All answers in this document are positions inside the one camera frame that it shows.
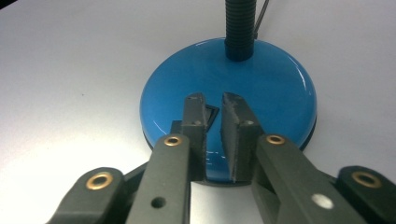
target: white table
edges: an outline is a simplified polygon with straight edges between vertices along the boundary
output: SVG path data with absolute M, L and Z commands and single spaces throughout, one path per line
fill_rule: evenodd
M 155 68 L 225 36 L 224 1 L 25 1 L 0 11 L 0 223 L 45 223 L 84 173 L 149 159 L 139 120 Z M 396 182 L 396 2 L 271 1 L 259 39 L 312 77 L 318 124 L 304 151 Z M 262 223 L 249 187 L 192 185 L 191 223 Z

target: ribbed black tube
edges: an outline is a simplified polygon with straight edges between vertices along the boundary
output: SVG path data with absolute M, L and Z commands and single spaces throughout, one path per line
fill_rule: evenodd
M 226 0 L 225 53 L 236 62 L 253 55 L 256 0 Z

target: blue disc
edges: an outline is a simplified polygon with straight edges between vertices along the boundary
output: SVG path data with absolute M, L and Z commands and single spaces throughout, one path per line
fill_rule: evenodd
M 224 38 L 182 49 L 149 78 L 140 101 L 143 132 L 154 146 L 169 134 L 173 120 L 182 120 L 184 98 L 201 92 L 208 105 L 221 109 L 224 92 L 245 98 L 266 133 L 287 136 L 301 147 L 317 115 L 311 78 L 287 52 L 256 40 L 253 56 L 243 62 L 225 56 Z M 229 182 L 230 172 L 220 137 L 221 111 L 207 132 L 208 181 Z

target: blue lamp base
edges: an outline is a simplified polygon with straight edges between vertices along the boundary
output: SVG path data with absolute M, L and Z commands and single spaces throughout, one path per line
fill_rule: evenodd
M 233 62 L 224 52 L 224 38 L 207 40 L 175 53 L 154 71 L 140 102 L 148 142 L 154 146 L 170 133 L 173 120 L 182 120 L 187 95 L 201 92 L 208 105 L 221 108 L 227 91 L 245 98 L 266 133 L 285 135 L 303 148 L 317 116 L 315 88 L 304 68 L 284 50 L 259 40 L 246 61 Z M 220 127 L 221 112 L 207 132 L 206 177 L 229 183 Z

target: blue circular base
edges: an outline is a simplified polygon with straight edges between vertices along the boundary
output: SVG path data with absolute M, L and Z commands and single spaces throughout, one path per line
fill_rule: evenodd
M 303 67 L 287 52 L 255 41 L 254 55 L 244 62 L 225 56 L 224 39 L 191 45 L 175 53 L 152 74 L 142 93 L 140 118 L 149 143 L 168 134 L 182 120 L 184 98 L 201 92 L 208 105 L 221 108 L 224 92 L 245 98 L 267 133 L 287 136 L 302 146 L 317 114 L 315 88 Z M 207 133 L 208 181 L 229 182 L 220 138 L 221 112 Z

